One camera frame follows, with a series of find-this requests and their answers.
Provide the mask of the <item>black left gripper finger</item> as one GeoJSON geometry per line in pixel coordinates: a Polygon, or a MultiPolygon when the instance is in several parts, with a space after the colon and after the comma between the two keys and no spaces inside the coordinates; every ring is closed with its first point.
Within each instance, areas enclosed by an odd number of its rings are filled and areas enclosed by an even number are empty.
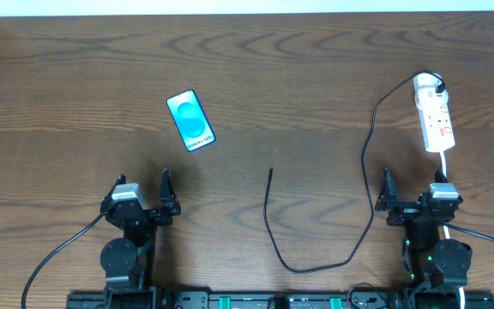
{"type": "Polygon", "coordinates": [[[164,205],[171,215],[181,214],[181,204],[172,187],[171,175],[167,169],[163,170],[162,180],[160,184],[159,200],[164,205]]]}
{"type": "Polygon", "coordinates": [[[111,200],[119,200],[122,198],[122,193],[118,191],[115,193],[115,190],[120,186],[120,185],[125,185],[126,184],[126,177],[123,174],[120,174],[117,177],[117,180],[115,181],[114,185],[110,189],[108,193],[108,198],[111,200]]]}

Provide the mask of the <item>blue screen Galaxy smartphone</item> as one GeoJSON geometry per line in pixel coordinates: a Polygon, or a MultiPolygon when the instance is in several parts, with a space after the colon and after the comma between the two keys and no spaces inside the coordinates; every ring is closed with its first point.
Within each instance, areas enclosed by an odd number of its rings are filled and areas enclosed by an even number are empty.
{"type": "Polygon", "coordinates": [[[216,135],[193,89],[168,98],[166,104],[188,152],[195,152],[216,141],[216,135]]]}

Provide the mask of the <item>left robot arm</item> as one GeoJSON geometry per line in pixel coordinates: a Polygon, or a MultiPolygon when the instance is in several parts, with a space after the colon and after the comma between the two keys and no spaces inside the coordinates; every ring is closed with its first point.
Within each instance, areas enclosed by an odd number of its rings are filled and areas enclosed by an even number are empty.
{"type": "Polygon", "coordinates": [[[105,271],[103,308],[163,308],[171,303],[160,288],[149,285],[157,229],[170,226],[181,214],[168,170],[162,174],[159,200],[161,207],[146,209],[140,186],[127,183],[122,174],[102,200],[100,213],[123,231],[100,253],[105,271]]]}

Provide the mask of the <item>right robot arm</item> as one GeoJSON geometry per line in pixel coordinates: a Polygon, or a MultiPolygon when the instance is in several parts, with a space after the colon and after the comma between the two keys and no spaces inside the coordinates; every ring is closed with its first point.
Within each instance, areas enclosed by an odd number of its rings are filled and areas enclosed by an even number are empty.
{"type": "Polygon", "coordinates": [[[413,282],[401,291],[398,303],[405,308],[459,308],[460,288],[467,285],[471,266],[471,247],[455,239],[440,236],[442,223],[455,218],[461,195],[441,171],[429,190],[414,202],[398,199],[391,172],[382,175],[376,210],[388,213],[389,226],[403,227],[403,259],[413,282]]]}

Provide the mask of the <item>white power strip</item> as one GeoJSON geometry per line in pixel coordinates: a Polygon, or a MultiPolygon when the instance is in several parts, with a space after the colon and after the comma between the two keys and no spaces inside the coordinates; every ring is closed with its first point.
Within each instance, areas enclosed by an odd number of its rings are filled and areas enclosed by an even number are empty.
{"type": "Polygon", "coordinates": [[[430,110],[420,111],[418,109],[425,150],[427,152],[441,153],[455,146],[448,103],[445,106],[439,106],[430,110]]]}

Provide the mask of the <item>white USB wall charger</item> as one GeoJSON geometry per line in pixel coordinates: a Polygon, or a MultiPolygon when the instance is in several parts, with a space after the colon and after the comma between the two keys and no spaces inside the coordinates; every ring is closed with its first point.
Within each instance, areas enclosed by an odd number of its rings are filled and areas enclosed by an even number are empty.
{"type": "Polygon", "coordinates": [[[442,77],[436,73],[419,73],[413,78],[415,106],[420,110],[430,110],[445,106],[449,94],[442,77]]]}

